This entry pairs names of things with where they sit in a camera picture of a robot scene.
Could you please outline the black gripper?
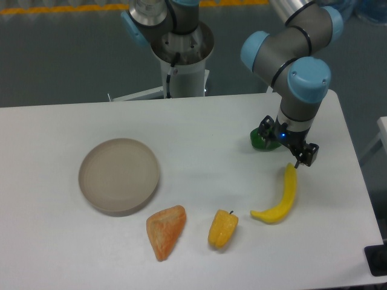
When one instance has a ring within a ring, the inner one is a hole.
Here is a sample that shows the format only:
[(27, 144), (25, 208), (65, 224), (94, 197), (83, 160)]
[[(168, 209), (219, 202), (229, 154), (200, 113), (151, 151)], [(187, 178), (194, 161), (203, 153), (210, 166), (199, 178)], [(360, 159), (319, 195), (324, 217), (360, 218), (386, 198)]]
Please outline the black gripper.
[(258, 127), (258, 133), (266, 141), (277, 141), (287, 147), (296, 157), (295, 168), (303, 164), (310, 167), (318, 154), (319, 146), (305, 141), (309, 129), (303, 131), (292, 131), (288, 129), (287, 123), (280, 124), (267, 115)]

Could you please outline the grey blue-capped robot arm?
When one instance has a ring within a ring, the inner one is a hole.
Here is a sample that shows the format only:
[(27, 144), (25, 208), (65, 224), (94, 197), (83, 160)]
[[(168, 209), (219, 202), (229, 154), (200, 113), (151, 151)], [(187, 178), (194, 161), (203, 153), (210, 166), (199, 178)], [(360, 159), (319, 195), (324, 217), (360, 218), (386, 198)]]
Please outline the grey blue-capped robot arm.
[[(276, 118), (265, 117), (255, 136), (265, 150), (281, 144), (297, 164), (311, 166), (319, 147), (306, 137), (328, 92), (331, 71), (313, 54), (343, 32), (340, 13), (314, 1), (272, 1), (285, 28), (263, 31), (243, 43), (243, 64), (281, 96)], [(201, 97), (205, 63), (214, 47), (210, 28), (199, 20), (198, 1), (130, 1), (123, 26), (138, 45), (149, 45), (160, 62), (165, 98)]]

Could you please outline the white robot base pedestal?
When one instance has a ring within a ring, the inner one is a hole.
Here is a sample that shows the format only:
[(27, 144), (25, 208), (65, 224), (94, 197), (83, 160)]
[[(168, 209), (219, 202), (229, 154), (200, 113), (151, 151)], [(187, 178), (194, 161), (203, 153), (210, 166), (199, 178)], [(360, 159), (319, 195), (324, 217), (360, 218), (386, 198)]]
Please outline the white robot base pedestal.
[(205, 96), (209, 75), (206, 60), (212, 54), (213, 47), (213, 34), (201, 21), (189, 34), (165, 34), (161, 39), (151, 43), (153, 55), (160, 63), (162, 85), (113, 98), (112, 101)]

